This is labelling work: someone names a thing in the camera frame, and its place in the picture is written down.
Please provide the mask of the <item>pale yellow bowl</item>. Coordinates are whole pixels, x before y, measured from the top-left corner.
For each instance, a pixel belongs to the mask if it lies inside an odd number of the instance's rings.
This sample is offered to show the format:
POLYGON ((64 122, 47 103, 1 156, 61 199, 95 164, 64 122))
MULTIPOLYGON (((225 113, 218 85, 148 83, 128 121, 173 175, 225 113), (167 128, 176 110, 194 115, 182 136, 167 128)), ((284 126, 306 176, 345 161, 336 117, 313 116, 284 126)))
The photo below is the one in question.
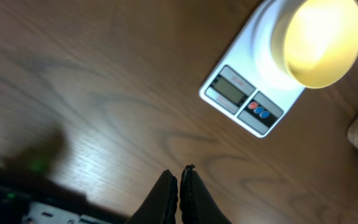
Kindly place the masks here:
POLYGON ((279 70, 299 84, 332 85, 358 57, 358 2, 289 2, 273 30, 271 52, 279 70))

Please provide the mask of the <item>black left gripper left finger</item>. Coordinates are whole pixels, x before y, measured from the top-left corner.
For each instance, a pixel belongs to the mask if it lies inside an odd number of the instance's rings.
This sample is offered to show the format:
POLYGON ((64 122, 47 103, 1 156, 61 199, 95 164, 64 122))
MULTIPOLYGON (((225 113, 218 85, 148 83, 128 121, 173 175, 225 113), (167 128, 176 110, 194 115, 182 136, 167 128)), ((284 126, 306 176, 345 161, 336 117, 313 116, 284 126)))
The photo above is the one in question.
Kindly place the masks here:
POLYGON ((176 224, 177 202, 177 178, 165 170, 126 224, 176 224))

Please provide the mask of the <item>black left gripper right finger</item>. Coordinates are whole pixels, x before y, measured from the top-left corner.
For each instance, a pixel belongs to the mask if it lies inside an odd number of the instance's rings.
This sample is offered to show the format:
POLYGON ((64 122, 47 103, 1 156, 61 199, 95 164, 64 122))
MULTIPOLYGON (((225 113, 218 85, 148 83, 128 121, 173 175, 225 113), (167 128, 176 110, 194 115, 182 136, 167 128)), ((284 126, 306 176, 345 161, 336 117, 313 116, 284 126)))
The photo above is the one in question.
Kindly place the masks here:
POLYGON ((181 174, 180 210, 183 224, 231 224, 194 168, 193 164, 187 165, 181 174))

